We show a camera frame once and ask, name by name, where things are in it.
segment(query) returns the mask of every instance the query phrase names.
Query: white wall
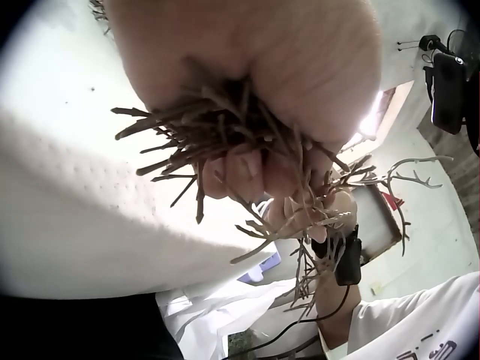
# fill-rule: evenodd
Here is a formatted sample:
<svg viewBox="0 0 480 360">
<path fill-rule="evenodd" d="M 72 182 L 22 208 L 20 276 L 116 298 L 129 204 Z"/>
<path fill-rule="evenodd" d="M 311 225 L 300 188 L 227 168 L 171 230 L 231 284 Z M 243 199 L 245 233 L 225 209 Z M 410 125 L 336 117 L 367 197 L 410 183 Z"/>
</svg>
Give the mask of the white wall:
<svg viewBox="0 0 480 360">
<path fill-rule="evenodd" d="M 371 3 L 382 31 L 382 90 L 417 79 L 414 69 L 418 68 L 422 51 L 418 48 L 398 51 L 397 41 L 418 41 L 424 35 L 435 34 L 445 43 L 448 34 L 459 27 L 461 18 L 457 7 L 447 7 L 442 0 L 371 0 Z"/>
</svg>

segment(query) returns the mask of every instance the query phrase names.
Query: finger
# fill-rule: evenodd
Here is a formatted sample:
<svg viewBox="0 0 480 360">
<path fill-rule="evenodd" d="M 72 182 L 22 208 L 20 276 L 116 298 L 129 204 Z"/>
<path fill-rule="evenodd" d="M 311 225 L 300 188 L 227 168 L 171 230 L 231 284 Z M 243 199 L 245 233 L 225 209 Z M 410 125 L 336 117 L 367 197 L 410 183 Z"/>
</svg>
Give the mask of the finger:
<svg viewBox="0 0 480 360">
<path fill-rule="evenodd" d="M 215 172 L 218 172 L 221 178 L 225 177 L 225 162 L 226 159 L 224 157 L 219 157 L 215 160 L 208 159 L 205 162 L 202 174 L 206 196 L 214 199 L 222 199 L 227 196 L 225 185 L 222 184 L 215 175 Z"/>
<path fill-rule="evenodd" d="M 236 146 L 227 153 L 225 169 L 228 186 L 245 201 L 256 201 L 264 194 L 259 150 L 249 151 L 247 144 Z M 229 193 L 229 196 L 236 199 L 234 194 Z"/>
<path fill-rule="evenodd" d="M 280 229 L 285 223 L 284 203 L 286 202 L 288 201 L 285 201 L 283 198 L 274 198 L 268 207 L 265 219 L 275 231 Z"/>
<path fill-rule="evenodd" d="M 265 191 L 274 198 L 291 196 L 298 187 L 294 165 L 284 156 L 269 152 L 264 164 Z"/>
<path fill-rule="evenodd" d="M 298 211 L 300 208 L 303 208 L 303 204 L 299 204 L 293 201 L 290 201 L 292 206 L 292 212 L 295 212 L 293 226 L 297 231 L 303 231 L 308 229 L 308 234 L 311 238 L 315 239 L 317 242 L 324 242 L 326 238 L 326 228 L 324 226 L 314 225 L 318 221 L 324 219 L 322 212 L 314 210 L 311 207 L 308 207 L 307 210 Z"/>
</svg>

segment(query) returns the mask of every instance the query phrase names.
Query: wire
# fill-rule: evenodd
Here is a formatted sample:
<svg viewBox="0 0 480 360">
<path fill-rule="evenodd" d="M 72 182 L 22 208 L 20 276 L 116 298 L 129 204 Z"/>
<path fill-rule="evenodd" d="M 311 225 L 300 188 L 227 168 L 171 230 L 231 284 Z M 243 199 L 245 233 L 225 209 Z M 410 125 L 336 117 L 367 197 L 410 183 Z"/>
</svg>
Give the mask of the wire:
<svg viewBox="0 0 480 360">
<path fill-rule="evenodd" d="M 290 355 L 294 355 L 297 352 L 302 351 L 303 349 L 309 347 L 310 345 L 315 344 L 319 340 L 320 340 L 320 336 L 317 334 L 314 337 L 308 339 L 303 344 L 297 346 L 296 348 L 294 348 L 292 350 L 282 352 L 281 354 L 277 354 L 277 355 L 274 355 L 274 356 L 267 356 L 267 357 L 264 357 L 264 358 L 258 358 L 257 360 L 279 360 L 279 359 L 288 358 Z"/>
<path fill-rule="evenodd" d="M 348 296 L 348 292 L 350 291 L 350 285 L 347 285 L 347 290 L 345 290 L 345 295 L 343 296 L 343 299 L 342 301 L 340 302 L 340 305 L 330 314 L 328 315 L 325 315 L 325 316 L 321 316 L 321 317 L 317 317 L 315 319 L 304 319 L 304 320 L 300 320 L 300 321 L 295 321 L 295 322 L 292 322 L 290 325 L 288 325 L 285 329 L 283 329 L 280 334 L 278 334 L 277 336 L 275 336 L 272 340 L 270 341 L 267 341 L 266 343 L 264 344 L 261 344 L 261 345 L 258 345 L 258 346 L 255 346 L 253 348 L 250 348 L 250 349 L 247 349 L 247 350 L 244 350 L 244 351 L 240 351 L 236 354 L 232 354 L 232 355 L 228 355 L 226 358 L 223 358 L 222 360 L 229 360 L 229 359 L 233 359 L 234 357 L 236 356 L 240 356 L 240 355 L 245 355 L 251 351 L 255 351 L 255 350 L 258 350 L 258 349 L 261 349 L 261 348 L 264 348 L 265 346 L 268 346 L 270 344 L 273 344 L 275 341 L 277 341 L 278 339 L 280 339 L 280 337 L 286 333 L 293 325 L 295 324 L 301 324 L 301 323 L 313 323 L 313 322 L 317 322 L 317 321 L 322 321 L 322 320 L 326 320 L 330 317 L 332 317 L 333 315 L 335 315 L 337 312 L 340 311 L 340 309 L 342 308 L 342 306 L 345 304 L 345 301 L 347 301 L 347 296 Z"/>
<path fill-rule="evenodd" d="M 447 50 L 448 50 L 448 51 L 451 51 L 451 50 L 450 50 L 450 38 L 451 38 L 452 35 L 453 35 L 455 32 L 457 32 L 457 31 L 466 34 L 465 30 L 462 30 L 462 29 L 452 30 L 452 31 L 448 34 L 448 38 L 447 38 Z"/>
</svg>

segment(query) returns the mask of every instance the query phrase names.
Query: branch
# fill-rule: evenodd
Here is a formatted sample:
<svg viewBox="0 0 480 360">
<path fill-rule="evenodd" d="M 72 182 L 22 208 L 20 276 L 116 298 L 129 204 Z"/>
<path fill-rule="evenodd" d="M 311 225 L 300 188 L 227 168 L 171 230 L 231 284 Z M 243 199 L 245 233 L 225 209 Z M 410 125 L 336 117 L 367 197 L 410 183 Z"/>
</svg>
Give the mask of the branch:
<svg viewBox="0 0 480 360">
<path fill-rule="evenodd" d="M 396 163 L 394 163 L 392 165 L 392 167 L 390 168 L 390 170 L 387 172 L 387 179 L 386 179 L 387 189 L 388 189 L 388 192 L 389 192 L 390 196 L 392 197 L 392 199 L 395 199 L 395 196 L 393 195 L 392 186 L 391 186 L 390 183 L 392 182 L 392 172 L 397 167 L 399 167 L 402 164 L 408 163 L 408 162 L 414 162 L 415 164 L 417 164 L 417 163 L 436 161 L 436 160 L 450 160 L 451 161 L 451 160 L 453 160 L 453 158 L 450 157 L 450 156 L 434 156 L 434 157 L 427 157 L 425 159 L 408 158 L 408 159 L 403 159 L 403 160 L 400 160 L 400 161 L 397 161 Z M 397 210 L 398 210 L 398 214 L 400 215 L 400 219 L 402 221 L 402 256 L 404 256 L 405 255 L 405 239 L 408 237 L 407 234 L 406 234 L 407 222 L 405 221 L 405 216 L 403 215 L 403 211 L 400 208 L 400 206 L 397 207 Z"/>
<path fill-rule="evenodd" d="M 393 179 L 400 179 L 400 180 L 408 180 L 408 181 L 417 182 L 418 184 L 422 184 L 423 186 L 426 186 L 429 189 L 438 189 L 438 188 L 441 188 L 443 186 L 442 184 L 430 185 L 428 183 L 430 181 L 430 177 L 428 177 L 428 179 L 425 180 L 425 181 L 420 180 L 420 178 L 419 178 L 419 176 L 418 176 L 418 174 L 415 170 L 413 170 L 413 175 L 415 175 L 415 178 L 406 178 L 404 176 L 401 176 L 398 172 L 396 172 L 395 174 L 396 175 L 392 176 Z"/>
</svg>

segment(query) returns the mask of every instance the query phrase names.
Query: dried twig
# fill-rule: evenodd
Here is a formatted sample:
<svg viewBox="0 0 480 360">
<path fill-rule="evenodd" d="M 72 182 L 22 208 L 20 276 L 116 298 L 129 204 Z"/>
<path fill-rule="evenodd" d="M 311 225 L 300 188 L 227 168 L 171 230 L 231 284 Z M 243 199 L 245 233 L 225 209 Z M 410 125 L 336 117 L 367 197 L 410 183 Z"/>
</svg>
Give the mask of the dried twig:
<svg viewBox="0 0 480 360">
<path fill-rule="evenodd" d="M 236 228 L 252 238 L 263 241 L 254 250 L 232 259 L 230 261 L 232 264 L 259 253 L 273 241 L 298 237 L 299 247 L 292 253 L 292 255 L 298 253 L 297 283 L 296 287 L 288 292 L 295 291 L 294 303 L 298 299 L 312 296 L 310 292 L 312 281 L 322 281 L 326 272 L 335 271 L 345 251 L 345 237 L 341 233 L 342 219 L 351 216 L 351 213 L 339 213 L 325 209 L 323 201 L 331 199 L 331 196 L 341 190 L 341 188 L 365 186 L 374 183 L 385 184 L 393 196 L 390 186 L 392 179 L 414 181 L 430 188 L 438 187 L 438 185 L 430 185 L 429 179 L 421 181 L 416 172 L 414 172 L 414 178 L 405 178 L 398 173 L 393 175 L 393 171 L 405 162 L 434 161 L 440 157 L 405 159 L 394 164 L 387 175 L 372 179 L 370 173 L 375 168 L 373 166 L 362 167 L 370 156 L 364 157 L 352 167 L 349 167 L 340 161 L 333 152 L 325 149 L 321 143 L 309 139 L 305 134 L 301 134 L 297 127 L 294 126 L 293 130 L 287 128 L 274 117 L 273 113 L 253 93 L 249 79 L 220 82 L 213 77 L 208 69 L 205 69 L 193 60 L 188 60 L 188 64 L 196 72 L 195 78 L 198 79 L 200 84 L 197 87 L 185 87 L 183 89 L 185 98 L 181 99 L 182 101 L 178 105 L 162 111 L 154 110 L 151 113 L 136 108 L 112 109 L 112 112 L 116 114 L 141 118 L 119 132 L 116 135 L 116 139 L 149 129 L 156 131 L 157 134 L 166 136 L 167 143 L 145 149 L 141 153 L 176 148 L 174 154 L 168 159 L 138 169 L 137 174 L 145 175 L 162 169 L 161 176 L 153 178 L 152 181 L 190 178 L 190 182 L 173 201 L 171 206 L 174 206 L 193 183 L 197 181 L 196 220 L 198 223 L 204 217 L 203 199 L 205 193 L 203 190 L 202 170 L 206 160 L 222 157 L 227 151 L 245 143 L 250 145 L 250 149 L 261 149 L 265 152 L 265 155 L 275 152 L 284 156 L 291 163 L 297 179 L 298 186 L 292 199 L 300 197 L 301 201 L 299 203 L 301 206 L 299 206 L 299 209 L 296 210 L 291 218 L 286 219 L 284 225 L 279 229 L 273 229 L 268 222 L 253 211 L 252 204 L 245 201 L 235 189 L 229 186 L 225 178 L 221 177 L 218 172 L 215 172 L 215 176 L 224 184 L 233 198 L 255 218 L 255 220 L 246 221 L 246 226 L 251 229 L 240 225 L 236 225 Z M 312 169 L 309 164 L 305 164 L 303 161 L 304 151 L 312 148 L 322 151 L 345 172 L 340 179 L 335 181 L 331 181 L 330 172 L 326 172 L 324 184 L 319 190 L 320 193 L 317 194 L 310 187 Z M 196 174 L 174 174 L 176 170 L 187 165 L 193 166 Z M 363 175 L 360 181 L 350 181 L 352 177 L 357 175 Z M 296 229 L 294 233 L 288 234 L 287 229 L 294 223 L 295 214 L 300 211 L 306 212 L 309 225 L 306 228 Z M 402 237 L 404 238 L 406 237 L 405 226 L 407 223 L 404 220 L 403 213 L 400 211 L 399 213 L 402 219 Z M 330 239 L 328 239 L 327 255 L 319 260 L 313 259 L 306 247 L 307 244 L 310 244 L 308 230 L 313 226 L 328 226 L 329 235 L 336 235 L 333 251 L 330 249 Z M 340 238 L 343 239 L 343 242 L 338 248 Z M 314 296 L 312 296 L 312 300 L 308 305 L 302 305 L 305 308 L 302 316 L 309 313 L 313 308 L 313 304 Z"/>
</svg>

